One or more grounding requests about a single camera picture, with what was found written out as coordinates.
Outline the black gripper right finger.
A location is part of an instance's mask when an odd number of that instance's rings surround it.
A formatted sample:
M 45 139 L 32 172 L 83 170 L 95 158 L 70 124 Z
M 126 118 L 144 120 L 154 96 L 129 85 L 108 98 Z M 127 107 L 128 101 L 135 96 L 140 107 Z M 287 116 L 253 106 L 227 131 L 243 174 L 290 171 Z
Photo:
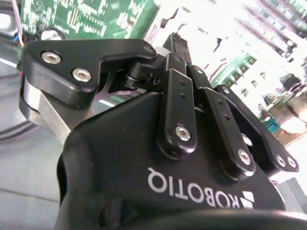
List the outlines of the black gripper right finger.
M 213 88 L 204 71 L 192 64 L 188 42 L 181 38 L 180 43 L 225 174 L 239 181 L 253 176 L 257 168 L 268 178 L 299 172 L 298 162 L 280 141 L 227 86 Z

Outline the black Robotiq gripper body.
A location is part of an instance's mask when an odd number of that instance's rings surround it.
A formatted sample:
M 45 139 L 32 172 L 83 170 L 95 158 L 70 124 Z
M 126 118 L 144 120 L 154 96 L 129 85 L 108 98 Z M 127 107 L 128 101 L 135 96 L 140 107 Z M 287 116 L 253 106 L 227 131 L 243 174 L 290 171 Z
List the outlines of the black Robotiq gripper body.
M 160 95 L 148 93 L 82 122 L 58 167 L 57 230 L 304 230 L 306 215 L 285 212 L 266 174 L 234 181 L 219 163 L 205 114 L 198 144 L 181 161 L 161 152 Z

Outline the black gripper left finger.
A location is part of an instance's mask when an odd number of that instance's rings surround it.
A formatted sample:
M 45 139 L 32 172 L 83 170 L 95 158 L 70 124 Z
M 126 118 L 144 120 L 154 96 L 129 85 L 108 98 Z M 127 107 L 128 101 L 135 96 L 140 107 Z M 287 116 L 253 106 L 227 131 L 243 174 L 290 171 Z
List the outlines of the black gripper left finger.
M 20 109 L 34 124 L 65 142 L 93 116 L 93 103 L 112 96 L 162 96 L 157 142 L 169 158 L 196 150 L 187 41 L 172 33 L 162 47 L 141 39 L 36 41 L 22 57 Z

